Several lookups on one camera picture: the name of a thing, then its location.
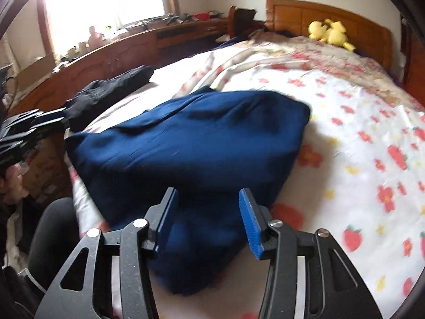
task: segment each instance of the white bed sheet with strawberries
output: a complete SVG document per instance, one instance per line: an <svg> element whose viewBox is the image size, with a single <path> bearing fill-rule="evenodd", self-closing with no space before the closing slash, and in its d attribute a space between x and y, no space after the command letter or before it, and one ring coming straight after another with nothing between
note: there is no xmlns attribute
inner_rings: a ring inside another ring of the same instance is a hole
<svg viewBox="0 0 425 319"><path fill-rule="evenodd" d="M383 318L389 318L425 266L425 116L420 106L370 59L304 38L260 39L157 70L151 83L87 131L101 132L203 85L275 90L312 108L300 154L272 214L295 229L328 229ZM81 233L93 226L108 230L72 166L70 173ZM216 284L189 297L168 293L152 275L161 319L256 318L267 270L268 262L245 249ZM298 293L303 292L300 281ZM296 317L302 316L303 302L297 301Z"/></svg>

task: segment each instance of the stuffed animal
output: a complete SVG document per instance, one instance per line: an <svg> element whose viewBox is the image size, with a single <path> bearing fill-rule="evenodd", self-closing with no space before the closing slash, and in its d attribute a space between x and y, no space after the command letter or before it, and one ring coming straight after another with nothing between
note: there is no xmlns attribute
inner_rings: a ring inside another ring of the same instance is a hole
<svg viewBox="0 0 425 319"><path fill-rule="evenodd" d="M346 29L341 22L333 22L331 19L325 19L323 22L312 22L309 25L309 38L328 42L339 47L344 47L349 51L354 51L356 47L348 43L348 37L345 34Z"/></svg>

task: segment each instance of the window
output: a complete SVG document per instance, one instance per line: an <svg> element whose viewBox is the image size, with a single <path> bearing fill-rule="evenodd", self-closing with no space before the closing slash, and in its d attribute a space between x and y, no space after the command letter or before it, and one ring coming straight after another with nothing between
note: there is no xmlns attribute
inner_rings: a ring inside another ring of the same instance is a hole
<svg viewBox="0 0 425 319"><path fill-rule="evenodd" d="M89 27L104 33L166 14L164 0L45 0L50 37L56 54L66 54L88 40Z"/></svg>

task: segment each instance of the person's leg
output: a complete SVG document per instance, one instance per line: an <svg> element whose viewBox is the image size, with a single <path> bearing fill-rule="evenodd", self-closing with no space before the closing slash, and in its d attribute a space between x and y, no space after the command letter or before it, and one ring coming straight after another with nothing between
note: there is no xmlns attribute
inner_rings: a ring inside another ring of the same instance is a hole
<svg viewBox="0 0 425 319"><path fill-rule="evenodd" d="M45 290L79 242L77 217L72 198L51 203L35 231L28 271Z"/></svg>

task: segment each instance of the bed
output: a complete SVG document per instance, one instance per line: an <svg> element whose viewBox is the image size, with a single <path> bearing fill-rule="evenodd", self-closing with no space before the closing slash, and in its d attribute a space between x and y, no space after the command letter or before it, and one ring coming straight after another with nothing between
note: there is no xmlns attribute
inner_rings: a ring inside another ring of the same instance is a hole
<svg viewBox="0 0 425 319"><path fill-rule="evenodd" d="M384 319L411 292L425 266L425 114L387 75L390 32L335 7L267 0L267 27L306 35L313 20L341 20L369 57L310 41L256 32L228 48L158 69L151 82L112 106L86 129L99 133L173 97L209 85L220 91L274 90L308 104L311 120L296 164L272 214L293 228L327 228L364 278ZM69 164L80 233L108 231L84 183ZM245 248L196 295L162 288L152 275L164 318L254 319L268 262ZM303 317L299 263L296 318ZM114 292L119 313L119 294Z"/></svg>

